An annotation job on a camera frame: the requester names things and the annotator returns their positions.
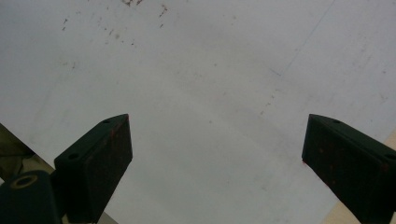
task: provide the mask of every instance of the white surface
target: white surface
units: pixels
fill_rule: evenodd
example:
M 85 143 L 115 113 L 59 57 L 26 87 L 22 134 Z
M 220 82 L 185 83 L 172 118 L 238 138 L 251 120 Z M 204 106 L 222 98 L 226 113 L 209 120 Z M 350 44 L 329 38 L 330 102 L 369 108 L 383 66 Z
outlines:
M 2 1 L 0 120 L 52 162 L 129 113 L 119 223 L 319 223 L 335 198 L 301 163 L 308 114 L 388 136 L 395 4 Z

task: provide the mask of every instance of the bolt hole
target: bolt hole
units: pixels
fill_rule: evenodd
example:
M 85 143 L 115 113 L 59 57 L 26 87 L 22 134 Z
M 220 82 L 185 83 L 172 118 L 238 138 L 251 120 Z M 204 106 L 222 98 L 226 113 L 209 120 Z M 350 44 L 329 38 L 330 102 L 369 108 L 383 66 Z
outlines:
M 12 182 L 11 187 L 13 189 L 23 189 L 32 185 L 36 181 L 37 181 L 37 175 L 26 175 Z
M 78 153 L 70 154 L 68 158 L 69 158 L 69 160 L 75 160 L 78 158 Z
M 396 160 L 396 155 L 393 155 L 393 154 L 387 154 L 387 155 L 385 155 L 385 157 L 390 160 Z

